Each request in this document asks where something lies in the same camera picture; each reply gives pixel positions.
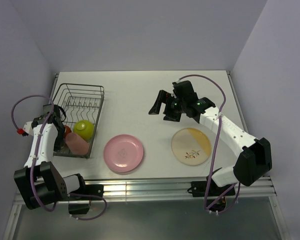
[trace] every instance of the red cup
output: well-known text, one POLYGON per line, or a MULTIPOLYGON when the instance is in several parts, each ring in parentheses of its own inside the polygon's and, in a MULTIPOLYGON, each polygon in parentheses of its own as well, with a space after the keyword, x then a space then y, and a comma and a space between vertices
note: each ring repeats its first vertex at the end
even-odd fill
POLYGON ((64 140, 71 153, 73 154, 85 155, 89 151, 89 143, 87 143, 75 132, 68 133, 64 140))

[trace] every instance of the wire rack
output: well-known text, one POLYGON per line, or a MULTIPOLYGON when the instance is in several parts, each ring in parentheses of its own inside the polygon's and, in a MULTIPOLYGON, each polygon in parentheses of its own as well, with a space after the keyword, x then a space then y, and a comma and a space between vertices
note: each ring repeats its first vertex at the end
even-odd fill
POLYGON ((105 99, 103 86, 63 83, 59 86, 53 98, 54 104, 61 106, 65 111, 63 124, 74 130, 74 125, 80 120, 88 120, 93 126, 93 135, 88 141, 89 151, 85 155, 72 154, 69 148, 64 145, 61 151, 54 152, 55 156, 72 158, 89 158, 97 132, 97 125, 101 108, 105 99))

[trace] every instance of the plate with leaf design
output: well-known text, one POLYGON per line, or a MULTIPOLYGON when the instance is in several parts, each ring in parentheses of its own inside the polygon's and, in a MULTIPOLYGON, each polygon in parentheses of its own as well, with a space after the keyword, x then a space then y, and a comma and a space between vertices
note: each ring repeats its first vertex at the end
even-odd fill
POLYGON ((187 127, 173 135, 171 149, 181 163, 195 166, 204 163, 209 158, 211 143, 202 131, 187 127))

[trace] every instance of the yellow cup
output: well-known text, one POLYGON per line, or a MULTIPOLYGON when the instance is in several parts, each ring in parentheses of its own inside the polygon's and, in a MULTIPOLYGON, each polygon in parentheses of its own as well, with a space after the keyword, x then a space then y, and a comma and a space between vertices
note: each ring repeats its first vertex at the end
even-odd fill
POLYGON ((80 120, 74 125, 73 132, 88 141, 94 134, 94 125, 88 120, 80 120))

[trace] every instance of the white tabletop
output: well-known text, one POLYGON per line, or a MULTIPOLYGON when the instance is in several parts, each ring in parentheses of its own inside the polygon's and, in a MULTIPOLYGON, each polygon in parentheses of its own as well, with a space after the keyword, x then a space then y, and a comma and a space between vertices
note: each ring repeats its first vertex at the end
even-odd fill
MULTIPOLYGON (((97 134, 89 159, 54 156, 53 164, 63 177, 80 173, 84 179, 153 179, 202 177, 209 174, 210 158, 203 164, 188 166, 179 162, 171 150, 171 138, 183 128, 196 128, 205 133, 214 145, 216 135, 193 119, 182 115, 180 122, 163 121, 162 105, 159 115, 148 115, 159 90, 172 92, 172 82, 189 75, 205 75, 224 90, 226 104, 223 113, 239 127, 243 127, 226 71, 100 71, 61 72, 55 90, 60 84, 89 84, 104 87, 104 103, 97 126, 97 134), (128 134, 137 137, 143 145, 141 164, 131 172, 117 174, 103 159, 106 143, 114 136, 128 134)), ((189 77, 198 97, 207 97, 218 107, 223 101, 220 91, 209 81, 189 77)), ((219 141, 214 169, 236 162, 230 148, 219 141)))

